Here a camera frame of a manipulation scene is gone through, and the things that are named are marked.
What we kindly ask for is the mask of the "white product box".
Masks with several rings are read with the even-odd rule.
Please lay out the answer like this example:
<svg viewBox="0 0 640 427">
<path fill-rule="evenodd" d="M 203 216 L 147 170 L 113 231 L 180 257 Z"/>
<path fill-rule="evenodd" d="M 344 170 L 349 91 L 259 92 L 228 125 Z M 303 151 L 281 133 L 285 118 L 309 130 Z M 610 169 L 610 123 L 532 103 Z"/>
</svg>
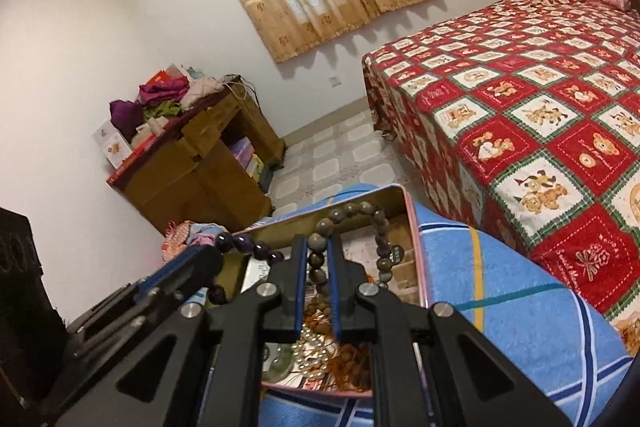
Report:
<svg viewBox="0 0 640 427">
<path fill-rule="evenodd" d="M 109 120 L 93 133 L 93 140 L 114 169 L 118 169 L 132 154 L 128 142 Z"/>
</svg>

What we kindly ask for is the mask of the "pink metal tin box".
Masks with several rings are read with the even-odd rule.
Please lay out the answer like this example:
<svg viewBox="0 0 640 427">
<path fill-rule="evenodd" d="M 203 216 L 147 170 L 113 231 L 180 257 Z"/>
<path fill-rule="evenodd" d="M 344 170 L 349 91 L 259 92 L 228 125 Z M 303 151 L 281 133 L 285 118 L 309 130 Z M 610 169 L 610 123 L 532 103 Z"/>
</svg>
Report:
<svg viewBox="0 0 640 427">
<path fill-rule="evenodd" d="M 369 398 L 378 321 L 361 301 L 424 305 L 417 225 L 411 196 L 390 184 L 217 239 L 272 264 L 225 309 L 221 382 Z"/>
</svg>

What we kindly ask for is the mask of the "red book on desk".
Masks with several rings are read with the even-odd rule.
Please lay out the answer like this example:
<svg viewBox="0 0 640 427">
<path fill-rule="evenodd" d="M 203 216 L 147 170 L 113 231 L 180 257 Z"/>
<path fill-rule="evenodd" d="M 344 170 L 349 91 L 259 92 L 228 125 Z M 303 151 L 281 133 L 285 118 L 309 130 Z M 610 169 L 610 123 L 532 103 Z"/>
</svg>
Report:
<svg viewBox="0 0 640 427">
<path fill-rule="evenodd" d="M 110 187 L 119 187 L 124 185 L 134 173 L 143 166 L 144 162 L 150 155 L 160 147 L 160 144 L 168 135 L 167 131 L 160 132 L 159 135 L 152 134 L 140 143 L 134 151 L 124 160 L 112 174 L 106 179 L 106 184 Z"/>
</svg>

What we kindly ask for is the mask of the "wooden desk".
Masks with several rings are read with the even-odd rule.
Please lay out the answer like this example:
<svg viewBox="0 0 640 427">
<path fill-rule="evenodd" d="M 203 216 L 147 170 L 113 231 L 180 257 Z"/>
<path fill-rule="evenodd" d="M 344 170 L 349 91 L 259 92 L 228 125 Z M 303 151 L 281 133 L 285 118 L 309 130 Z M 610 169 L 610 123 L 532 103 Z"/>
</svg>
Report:
<svg viewBox="0 0 640 427">
<path fill-rule="evenodd" d="M 170 222 L 215 222 L 241 231 L 273 212 L 267 191 L 233 156 L 246 138 L 268 170 L 282 167 L 277 136 L 243 79 L 236 77 L 171 121 L 168 135 L 124 185 L 112 187 L 157 231 Z"/>
</svg>

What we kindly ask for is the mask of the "paper leaflet in tin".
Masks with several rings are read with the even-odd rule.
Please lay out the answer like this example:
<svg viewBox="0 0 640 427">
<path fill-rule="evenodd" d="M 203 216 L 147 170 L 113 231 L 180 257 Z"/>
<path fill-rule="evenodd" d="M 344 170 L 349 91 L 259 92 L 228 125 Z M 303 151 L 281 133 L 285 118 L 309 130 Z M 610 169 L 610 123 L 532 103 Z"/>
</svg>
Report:
<svg viewBox="0 0 640 427">
<path fill-rule="evenodd" d="M 346 232 L 341 235 L 343 253 L 347 260 L 359 262 L 364 266 L 370 279 L 378 280 L 378 244 L 375 243 L 372 227 Z M 246 291 L 250 286 L 265 280 L 270 271 L 270 266 L 265 261 L 253 258 L 248 260 L 241 291 Z"/>
</svg>

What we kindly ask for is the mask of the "clothes pile on desk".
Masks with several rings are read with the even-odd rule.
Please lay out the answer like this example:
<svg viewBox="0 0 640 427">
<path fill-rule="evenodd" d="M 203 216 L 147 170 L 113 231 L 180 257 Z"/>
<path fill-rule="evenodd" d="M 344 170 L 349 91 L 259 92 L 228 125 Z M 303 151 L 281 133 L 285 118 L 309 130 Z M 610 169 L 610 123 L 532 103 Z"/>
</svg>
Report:
<svg viewBox="0 0 640 427">
<path fill-rule="evenodd" d="M 139 87 L 134 101 L 111 101 L 111 124 L 130 142 L 137 129 L 149 119 L 177 117 L 191 110 L 202 98 L 222 90 L 224 84 L 215 78 L 190 80 L 185 75 L 171 76 L 162 70 Z"/>
</svg>

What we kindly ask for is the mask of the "wall socket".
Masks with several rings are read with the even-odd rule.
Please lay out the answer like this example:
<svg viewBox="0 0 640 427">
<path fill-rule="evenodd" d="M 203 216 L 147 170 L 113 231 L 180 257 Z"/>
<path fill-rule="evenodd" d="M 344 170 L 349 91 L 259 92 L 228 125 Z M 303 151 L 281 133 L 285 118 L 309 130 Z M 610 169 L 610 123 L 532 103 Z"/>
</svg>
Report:
<svg viewBox="0 0 640 427">
<path fill-rule="evenodd" d="M 329 83 L 331 85 L 332 88 L 341 86 L 342 82 L 340 80 L 340 78 L 338 78 L 337 76 L 332 76 L 329 78 Z"/>
</svg>

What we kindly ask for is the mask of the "blue plaid tablecloth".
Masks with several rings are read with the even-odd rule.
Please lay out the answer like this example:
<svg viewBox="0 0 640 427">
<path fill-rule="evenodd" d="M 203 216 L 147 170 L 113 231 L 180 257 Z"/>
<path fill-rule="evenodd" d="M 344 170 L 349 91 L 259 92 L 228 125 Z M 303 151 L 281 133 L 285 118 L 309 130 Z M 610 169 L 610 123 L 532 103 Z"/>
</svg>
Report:
<svg viewBox="0 0 640 427">
<path fill-rule="evenodd" d="M 575 426 L 635 426 L 639 361 L 585 299 L 510 247 L 439 216 L 398 184 L 357 184 L 306 208 L 262 219 L 269 245 L 310 232 L 346 202 L 380 206 L 406 257 L 390 289 L 412 303 L 448 301 Z"/>
</svg>

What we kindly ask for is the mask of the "red patchwork bedspread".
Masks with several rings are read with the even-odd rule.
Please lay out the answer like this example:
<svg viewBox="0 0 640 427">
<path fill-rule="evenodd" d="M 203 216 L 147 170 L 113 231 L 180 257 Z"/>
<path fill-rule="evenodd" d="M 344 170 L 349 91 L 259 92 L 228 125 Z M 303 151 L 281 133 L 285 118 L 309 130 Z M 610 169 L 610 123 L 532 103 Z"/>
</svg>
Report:
<svg viewBox="0 0 640 427">
<path fill-rule="evenodd" d="M 362 60 L 375 127 L 441 215 L 577 291 L 639 350 L 639 15 L 501 0 Z"/>
</svg>

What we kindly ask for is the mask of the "clothes pile on floor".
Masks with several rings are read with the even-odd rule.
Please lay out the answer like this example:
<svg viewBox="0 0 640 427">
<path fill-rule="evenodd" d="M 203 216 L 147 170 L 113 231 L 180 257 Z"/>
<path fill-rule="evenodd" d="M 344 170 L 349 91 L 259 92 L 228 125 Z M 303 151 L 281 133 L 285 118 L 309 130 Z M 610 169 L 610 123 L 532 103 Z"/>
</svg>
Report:
<svg viewBox="0 0 640 427">
<path fill-rule="evenodd" d="M 217 223 L 170 222 L 162 245 L 163 262 L 169 262 L 191 246 L 213 246 L 222 232 L 227 229 Z"/>
</svg>

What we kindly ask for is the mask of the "green jade bangle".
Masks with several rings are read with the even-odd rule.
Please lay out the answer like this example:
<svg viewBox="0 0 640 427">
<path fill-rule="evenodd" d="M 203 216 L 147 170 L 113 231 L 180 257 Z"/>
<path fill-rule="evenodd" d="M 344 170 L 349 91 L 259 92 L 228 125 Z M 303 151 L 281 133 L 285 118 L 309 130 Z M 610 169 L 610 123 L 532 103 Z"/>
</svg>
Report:
<svg viewBox="0 0 640 427">
<path fill-rule="evenodd" d="M 266 343 L 262 354 L 262 382 L 277 384 L 291 374 L 295 366 L 293 346 Z"/>
</svg>

